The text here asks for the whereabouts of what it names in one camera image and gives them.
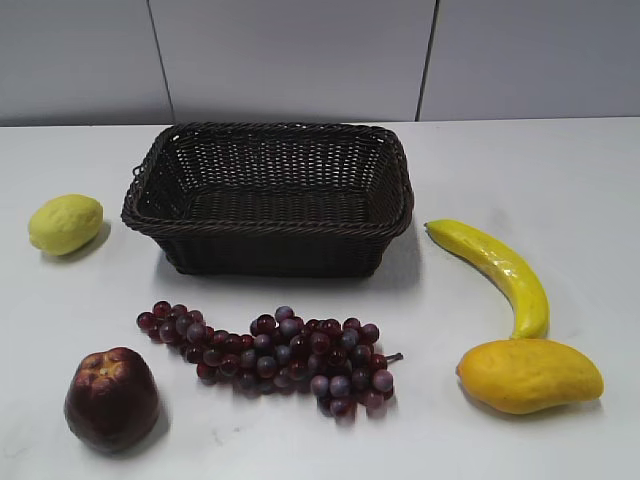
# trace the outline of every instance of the wicker basket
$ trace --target wicker basket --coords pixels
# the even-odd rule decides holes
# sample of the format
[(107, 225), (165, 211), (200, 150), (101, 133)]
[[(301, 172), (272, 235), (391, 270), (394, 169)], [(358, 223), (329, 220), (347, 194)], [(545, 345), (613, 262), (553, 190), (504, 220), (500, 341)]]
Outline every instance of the wicker basket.
[(177, 125), (122, 210), (181, 273), (371, 275), (411, 221), (396, 135), (341, 124)]

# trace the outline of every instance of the mango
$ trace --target mango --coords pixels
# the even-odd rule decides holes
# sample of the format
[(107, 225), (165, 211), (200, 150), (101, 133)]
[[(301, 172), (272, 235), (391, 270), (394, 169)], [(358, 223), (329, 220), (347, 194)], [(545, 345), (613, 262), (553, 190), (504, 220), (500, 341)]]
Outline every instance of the mango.
[(602, 375), (591, 360), (545, 339), (478, 345), (462, 357), (456, 373), (471, 397), (517, 415), (595, 400), (604, 392)]

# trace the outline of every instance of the yellow banana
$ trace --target yellow banana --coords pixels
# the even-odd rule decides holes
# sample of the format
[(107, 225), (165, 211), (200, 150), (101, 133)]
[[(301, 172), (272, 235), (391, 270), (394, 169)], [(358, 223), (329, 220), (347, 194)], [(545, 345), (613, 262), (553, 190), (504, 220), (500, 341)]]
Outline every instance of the yellow banana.
[(505, 244), (456, 220), (425, 224), (431, 239), (487, 275), (505, 294), (515, 314), (511, 338), (541, 338), (549, 328), (549, 302), (527, 262)]

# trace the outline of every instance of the yellow lemon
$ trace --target yellow lemon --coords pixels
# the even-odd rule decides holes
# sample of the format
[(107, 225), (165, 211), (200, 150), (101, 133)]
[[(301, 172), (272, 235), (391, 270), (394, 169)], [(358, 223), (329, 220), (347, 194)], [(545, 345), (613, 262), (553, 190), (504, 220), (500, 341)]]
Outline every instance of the yellow lemon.
[(29, 220), (29, 241), (49, 255), (66, 255), (93, 239), (102, 225), (102, 205), (84, 195), (45, 203)]

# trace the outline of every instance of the red apple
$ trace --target red apple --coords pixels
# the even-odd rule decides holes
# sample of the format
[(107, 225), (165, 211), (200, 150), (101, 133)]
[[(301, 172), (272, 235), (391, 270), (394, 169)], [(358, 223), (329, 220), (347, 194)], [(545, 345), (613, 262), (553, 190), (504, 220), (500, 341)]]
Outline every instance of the red apple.
[(71, 431), (107, 453), (142, 440), (156, 423), (159, 411), (151, 370), (137, 352), (125, 347), (87, 355), (64, 402)]

